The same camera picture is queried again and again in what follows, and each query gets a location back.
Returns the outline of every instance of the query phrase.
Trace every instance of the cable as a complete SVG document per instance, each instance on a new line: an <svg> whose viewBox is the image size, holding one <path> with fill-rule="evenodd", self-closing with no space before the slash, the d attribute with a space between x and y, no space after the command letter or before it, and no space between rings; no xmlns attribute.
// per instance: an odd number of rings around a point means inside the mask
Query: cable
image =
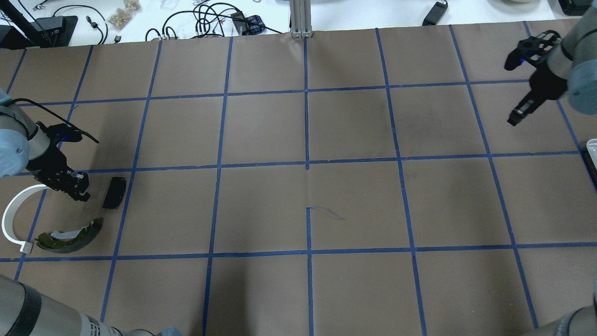
<svg viewBox="0 0 597 336"><path fill-rule="evenodd" d="M25 6L23 5L23 3L21 2L21 0L17 0L17 2L19 3L19 5L21 5L21 7L23 7L23 9L25 10L25 12L31 16L31 19L33 19L33 21L35 23L37 23L37 25L39 26L39 28L41 29L41 32L44 33L45 38L48 40L48 43L52 43L52 41L50 40L50 36L48 35L48 33L45 31L45 29L39 24L39 22L37 21L36 18L33 17L33 15L31 15L31 13L27 10L27 8L25 8Z"/></svg>
<svg viewBox="0 0 597 336"><path fill-rule="evenodd" d="M86 136L86 137L90 138L91 140L93 140L93 142L95 142L95 143L100 143L100 142L99 142L99 141L98 141L96 138L94 138L94 137L93 137L93 135L91 135L91 134L89 134L89 133L87 133L87 132L83 131L82 129L80 129L79 127L75 126L75 125L74 125L73 123L71 123L70 121L68 121L68 120L64 119L63 117L59 116L58 114L56 114L56 113L55 113L55 112L53 112L52 110L48 109L47 107L45 107L45 106L43 106L43 105L41 105L41 104L39 104L39 103L36 103L36 102L32 101L31 99L27 99L27 98L17 98L17 99L9 100L9 101L7 102L7 104L8 104L7 106L10 106L10 105L12 105L12 104L14 104L14 103L18 103L18 102L26 102L26 103L30 103L30 104L33 104L33 105L35 105L35 106L37 106L37 107L41 108L42 110L44 110L44 111L48 112L49 114L51 114L51 115L55 116L56 118L58 118L58 119L62 120L62 122L64 122L65 124L67 124L67 125L69 125L69 126L73 127L74 129L77 129L77 130L79 130L79 131L81 132L81 134L82 134L82 135L84 135L84 136Z"/></svg>
<svg viewBox="0 0 597 336"><path fill-rule="evenodd" d="M590 35L593 35L594 33L597 33L597 28L588 31L583 36L581 36L581 38L579 38L578 41L576 41L576 45L578 45L580 43L580 41L584 40L585 38L589 37Z"/></svg>
<svg viewBox="0 0 597 336"><path fill-rule="evenodd" d="M224 37L224 35L220 35L220 34L205 33L203 35L197 35L197 36L193 36L191 38L202 38L204 36L219 36L219 37Z"/></svg>
<svg viewBox="0 0 597 336"><path fill-rule="evenodd" d="M227 16L227 15L221 15L221 14L211 14L211 13L197 12L197 11L179 11L179 12L176 12L176 13L174 13L174 14L170 15L170 16L169 16L169 17L166 19L166 21L164 22L164 25L163 25L163 27L162 27L162 31L164 31L164 30L165 30L165 28L166 28L166 24L168 23L168 21L170 21L170 19L171 19L171 18L173 18L174 16L176 16L176 15L178 15L178 14L183 14L183 13L199 13L199 14L204 14L204 15L214 15L214 16L217 16L217 17L220 17L220 16L221 16L221 17L225 17L225 18L228 18L228 19L232 19L233 21L245 22L245 23L248 23L248 24L250 24L250 25L253 25L253 26L258 26L258 27L261 27L261 28L265 28L265 29L271 30L271 31L272 31L272 32L274 32L274 33L282 34L282 32L280 32L280 31L278 31L278 30L272 29L272 28L270 28L270 27L267 27L267 26L265 26L265 25L256 25L254 22L250 22L250 21L248 21L248 20L242 20L242 19L239 19L239 18L234 18L234 17L231 17L231 16Z"/></svg>
<svg viewBox="0 0 597 336"><path fill-rule="evenodd" d="M152 31L154 31L158 34L159 39L162 39L162 35L159 33L159 30L157 30L155 28L151 28L145 33L145 42L147 42L147 37L149 36L149 33L151 33Z"/></svg>
<svg viewBox="0 0 597 336"><path fill-rule="evenodd" d="M195 6L195 7L193 8L193 11L196 11L196 10L197 10L197 8L199 8L199 6L201 6L202 4L204 4L204 3L208 2L208 1L209 1L209 0L203 0L202 2L198 3L198 4L197 4L197 6ZM195 20L199 20L199 17L197 16L197 14L193 14L193 16L195 17Z"/></svg>
<svg viewBox="0 0 597 336"><path fill-rule="evenodd" d="M100 45L100 44L103 44L103 43L104 43L104 32L102 32L102 31L101 31L101 29L99 29L99 28L98 28L97 30L99 30L99 31L100 31L100 34L101 34L101 39L100 39L100 42L98 42L98 45Z"/></svg>
<svg viewBox="0 0 597 336"><path fill-rule="evenodd" d="M227 8L227 9L221 11L219 14L216 14L216 10L214 9L214 6L217 6L217 5L226 5L226 6L230 7L230 8ZM216 2L215 4L211 4L209 6L208 5L203 5L203 6L207 7L207 9L205 10L205 13L204 13L204 19L205 20L207 20L207 18L206 18L207 14L209 14L209 15L216 14L216 17L214 19L212 19L212 21L209 21L209 28L206 28L205 32L209 32L209 30L211 29L211 23L217 20L218 24L220 25L220 31L221 31L222 35L225 35L224 34L224 29L222 27L220 16L222 15L222 13L224 13L227 10L234 9L234 10L236 10L237 13L241 13L242 19L245 20L245 22L246 22L247 18L245 17L245 14L243 14L242 11L238 7L236 7L236 6L232 5L232 4L228 4L226 2Z"/></svg>
<svg viewBox="0 0 597 336"><path fill-rule="evenodd" d="M205 32L208 33L211 30L211 24L214 23L217 20L218 21L218 25L220 26L220 32L221 32L222 35L224 35L224 28L222 27L222 22L220 20L220 16L225 11L229 11L229 10L233 10L233 9L234 8L227 8L227 9L219 12L218 15L214 19L212 19L212 21L208 21L207 18L205 18L205 17L200 18L197 21L197 23L195 24L195 32L197 33L197 35L199 35L199 31L201 31L201 33L203 33L203 30L205 30ZM200 23L201 23L201 25L203 25L203 28L201 29L201 26L199 26L199 29L197 29L197 27L198 27L198 25Z"/></svg>
<svg viewBox="0 0 597 336"><path fill-rule="evenodd" d="M179 37L176 35L174 28L172 28L170 26L166 27L166 35L168 36L168 39L170 39L170 34L168 34L168 28L170 28L172 30L172 33L174 33L174 39L178 39Z"/></svg>
<svg viewBox="0 0 597 336"><path fill-rule="evenodd" d="M101 12L99 10L95 9L94 7L88 6L88 5L66 5L66 6L62 6L62 7L58 8L57 10L55 10L54 14L52 14L52 16L56 16L56 13L58 13L60 10L62 10L64 8L74 8L74 7L89 8L89 9L96 11L96 13L100 15L101 19L104 20L104 24L106 25L106 34L105 34L103 40L101 41L101 43L99 43L99 44L106 43L106 40L108 39L108 23L106 22L106 18L101 14Z"/></svg>

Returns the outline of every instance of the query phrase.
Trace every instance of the white plastic band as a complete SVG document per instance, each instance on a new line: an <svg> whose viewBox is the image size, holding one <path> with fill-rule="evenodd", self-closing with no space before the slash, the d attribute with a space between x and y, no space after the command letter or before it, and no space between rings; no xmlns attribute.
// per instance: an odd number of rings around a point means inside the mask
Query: white plastic band
<svg viewBox="0 0 597 336"><path fill-rule="evenodd" d="M15 236L14 230L13 230L14 215L17 213L17 210L19 209L21 204L23 204L23 202L27 198L29 198L29 196L33 195L34 193L37 193L38 191L42 191L45 189L48 189L47 185L37 184L37 185L32 185L31 187L26 188L25 190L21 191L13 198L13 200L10 201L10 203L6 207L6 210L4 210L4 214L2 215L2 233L4 233L4 236L9 241L11 241L15 244L19 244L21 246L20 250L23 253L31 253L33 244L31 244L27 241L19 240Z"/></svg>
<svg viewBox="0 0 597 336"><path fill-rule="evenodd" d="M79 312L81 316L80 336L122 336L120 331Z"/></svg>

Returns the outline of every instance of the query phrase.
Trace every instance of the blue tape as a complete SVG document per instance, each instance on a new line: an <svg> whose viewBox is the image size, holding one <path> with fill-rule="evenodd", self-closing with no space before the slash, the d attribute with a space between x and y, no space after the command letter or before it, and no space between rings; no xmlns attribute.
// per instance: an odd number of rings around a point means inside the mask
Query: blue tape
<svg viewBox="0 0 597 336"><path fill-rule="evenodd" d="M8 84L8 87L6 88L6 93L10 93L10 90L13 88L14 81L17 79L17 74L19 73L19 70L21 69L21 65L23 64L23 60L25 59L26 53L27 53L27 49L23 49L23 54L21 54L21 59L19 60L19 63L17 64L17 68L14 70L13 77L10 79L10 83Z"/></svg>
<svg viewBox="0 0 597 336"><path fill-rule="evenodd" d="M211 270L213 267L213 254L214 254L214 244L216 242L216 222L217 222L217 213L218 213L218 202L219 202L219 195L220 195L220 177L221 177L221 166L222 166L222 149L224 144L224 128L226 125L226 105L228 100L228 85L230 82L230 63L232 62L232 43L234 39L230 38L230 42L228 45L228 58L226 61L226 80L224 82L224 96L223 96L223 103L222 103L222 116L220 122L220 139L218 143L218 172L216 177L216 192L214 195L214 211L212 214L212 221L211 221L211 234L210 234L210 257L207 261L207 274L205 276L205 296L203 302L203 335L207 333L207 314L210 307L210 289L211 289Z"/></svg>
<svg viewBox="0 0 597 336"><path fill-rule="evenodd" d="M464 80L467 82L467 88L469 91L470 101L473 105L473 110L475 111L475 117L477 119L477 123L479 125L479 130L481 131L481 137L483 138L483 144L485 145L485 150L487 151L487 156L489 160L489 164L491 167L491 174L493 175L494 182L496 184L496 190L498 197L500 199L501 209L504 215L504 220L506 221L506 228L508 230L508 234L510 235L510 242L512 244L512 250L514 251L514 257L516 259L516 265L518 267L518 273L521 278L522 288L524 290L525 297L527 299L527 306L529 309L529 314L531 315L531 320L533 322L533 326L538 328L537 316L535 314L535 309L533 307L533 301L531 300L531 294L528 290L527 280L525 277L524 269L522 268L522 261L520 258L520 254L518 253L518 248L516 247L516 239L514 237L514 232L512 230L512 224L510 223L510 216L508 215L508 210L506 208L506 202L504 200L504 195L501 190L500 181L497 177L496 166L493 162L493 158L491 155L491 150L489 147L489 143L487 141L487 137L485 136L485 130L483 128L483 123L481 121L481 116L479 114L479 109L477 108L477 104L475 102L475 96L473 94L472 88L470 86L469 77L466 72L466 67L464 66L464 61L462 59L462 55L460 53L460 48L458 47L458 41L456 39L456 35L454 33L454 28L452 25L449 25L450 28L450 35L452 36L452 41L454 42L454 47L456 48L456 54L458 55L458 60L460 62L460 67L462 68L462 73L464 75Z"/></svg>
<svg viewBox="0 0 597 336"><path fill-rule="evenodd" d="M381 57L381 66L383 67L383 77L386 83L386 96L387 96L387 107L390 112L390 124L392 125L392 136L394 140L394 147L396 149L396 157L398 158L398 174L400 177L400 187L402 190L402 201L404 204L404 213L406 215L407 221L407 229L408 229L408 242L410 245L411 254L413 256L413 275L414 275L414 284L415 290L417 294L417 304L418 304L418 315L421 322L421 331L423 336L427 336L427 325L425 322L425 312L423 310L423 296L421 294L421 284L418 278L418 266L417 266L417 250L416 245L414 243L414 236L413 236L413 226L411 224L410 218L410 210L408 207L408 196L407 196L407 189L404 184L404 173L402 169L402 157L400 155L400 147L398 145L398 137L396 135L396 124L394 121L394 110L392 106L392 95L390 94L390 84L387 77L387 67L386 67L386 58L383 54L383 46L381 45L381 37L379 35L379 29L375 29L375 33L377 35L377 44L379 46L379 53Z"/></svg>
<svg viewBox="0 0 597 336"><path fill-rule="evenodd" d="M155 82L155 74L158 71L159 55L160 55L161 51L162 51L162 41L160 41L158 44L158 50L156 52L155 63L153 64L153 72L152 72L151 82L149 83L149 90L147 92L147 97L145 98L146 99L145 107L143 110L143 117L141 118L141 126L139 128L139 136L137 137L137 146L135 148L135 156L133 159L133 171L131 172L131 177L128 182L127 195L124 200L124 205L122 207L122 216L121 216L121 220L120 220L120 226L118 227L118 234L116 236L116 243L114 245L114 253L112 255L112 263L110 265L110 273L108 274L108 280L106 283L106 292L104 294L104 301L101 306L100 321L102 321L102 322L104 321L104 318L106 317L106 309L107 309L107 305L108 305L108 299L110 297L110 289L112 288L114 269L116 267L116 262L118 260L118 250L120 248L120 242L122 239L122 230L124 229L124 222L126 221L126 218L127 218L128 204L129 204L129 201L131 198L131 191L133 190L133 183L135 181L135 171L137 168L137 159L139 158L139 149L141 148L141 139L143 137L145 119L147 117L147 110L149 109L149 102L150 102L151 93L153 90L153 83Z"/></svg>

